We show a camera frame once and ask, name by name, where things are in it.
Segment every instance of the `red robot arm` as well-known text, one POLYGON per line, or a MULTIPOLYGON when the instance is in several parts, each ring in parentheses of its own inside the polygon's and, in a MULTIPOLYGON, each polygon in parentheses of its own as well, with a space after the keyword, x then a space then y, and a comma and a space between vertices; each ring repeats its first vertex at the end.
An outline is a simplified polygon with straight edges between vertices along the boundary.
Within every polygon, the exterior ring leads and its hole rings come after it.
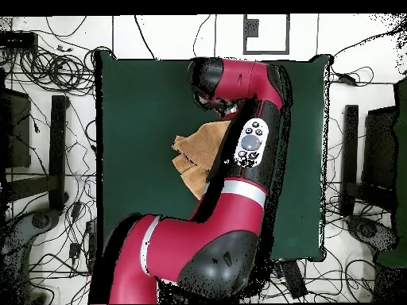
POLYGON ((221 110, 240 102, 189 220, 133 214, 96 260, 90 304, 157 303, 157 280, 220 299, 245 287, 273 176, 283 97, 280 69, 263 63, 194 59, 197 102, 221 110))

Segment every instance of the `white control panel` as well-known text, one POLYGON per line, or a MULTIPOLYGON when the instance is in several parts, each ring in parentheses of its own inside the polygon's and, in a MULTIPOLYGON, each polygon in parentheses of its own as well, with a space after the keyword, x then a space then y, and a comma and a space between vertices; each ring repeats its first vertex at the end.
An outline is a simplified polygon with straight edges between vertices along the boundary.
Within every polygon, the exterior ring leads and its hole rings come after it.
POLYGON ((243 127, 235 150, 235 163, 244 168, 252 168, 262 161, 269 128, 260 118, 250 119, 243 127))

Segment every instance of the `brown cloth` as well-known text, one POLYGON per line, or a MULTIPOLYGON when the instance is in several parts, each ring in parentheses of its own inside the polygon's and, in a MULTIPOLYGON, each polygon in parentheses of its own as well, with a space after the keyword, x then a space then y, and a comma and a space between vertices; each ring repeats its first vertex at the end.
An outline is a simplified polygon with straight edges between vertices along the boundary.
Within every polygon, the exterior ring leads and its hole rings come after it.
POLYGON ((180 153, 172 163, 197 199, 204 193, 207 176, 229 123, 230 121, 203 124, 189 137, 176 136, 172 145, 180 153))

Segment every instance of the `green table surface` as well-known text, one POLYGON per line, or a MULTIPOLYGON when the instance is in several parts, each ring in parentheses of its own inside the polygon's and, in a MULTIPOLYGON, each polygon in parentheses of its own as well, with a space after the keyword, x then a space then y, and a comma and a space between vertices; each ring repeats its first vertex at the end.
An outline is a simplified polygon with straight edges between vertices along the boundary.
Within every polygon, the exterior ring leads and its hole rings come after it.
POLYGON ((399 242, 397 248, 378 254, 377 262, 390 268, 407 268, 407 78, 394 86, 396 106, 399 108, 393 127, 397 138, 398 152, 396 170, 397 209, 392 217, 393 228, 399 242))
MULTIPOLYGON (((272 258, 320 257, 324 69, 312 62, 273 61, 293 88, 285 180, 277 208, 272 258)), ((217 114, 193 101, 188 60, 103 61, 103 236, 133 212, 187 218, 197 200, 172 159, 176 135, 189 136, 217 114)))

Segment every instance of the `red casing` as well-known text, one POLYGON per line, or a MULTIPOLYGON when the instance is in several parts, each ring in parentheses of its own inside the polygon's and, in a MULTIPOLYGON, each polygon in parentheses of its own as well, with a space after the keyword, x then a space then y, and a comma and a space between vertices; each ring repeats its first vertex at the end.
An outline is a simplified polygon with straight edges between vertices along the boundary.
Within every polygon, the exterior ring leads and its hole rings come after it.
MULTIPOLYGON (((236 100, 255 96, 261 101, 271 101, 281 109, 282 99, 270 85, 266 64, 223 60, 223 66, 214 98, 236 100)), ((238 176, 228 179, 246 181, 265 194, 268 192, 255 181, 238 176)), ((260 204, 246 196, 223 193, 205 223, 175 218, 159 221, 148 245, 149 274, 143 271, 140 263, 141 244, 156 217, 150 214, 144 216, 134 224, 122 247, 114 270, 109 303, 157 303, 157 282, 154 277, 176 282, 182 268, 194 255, 221 235, 236 230, 259 235, 263 212, 260 204)))

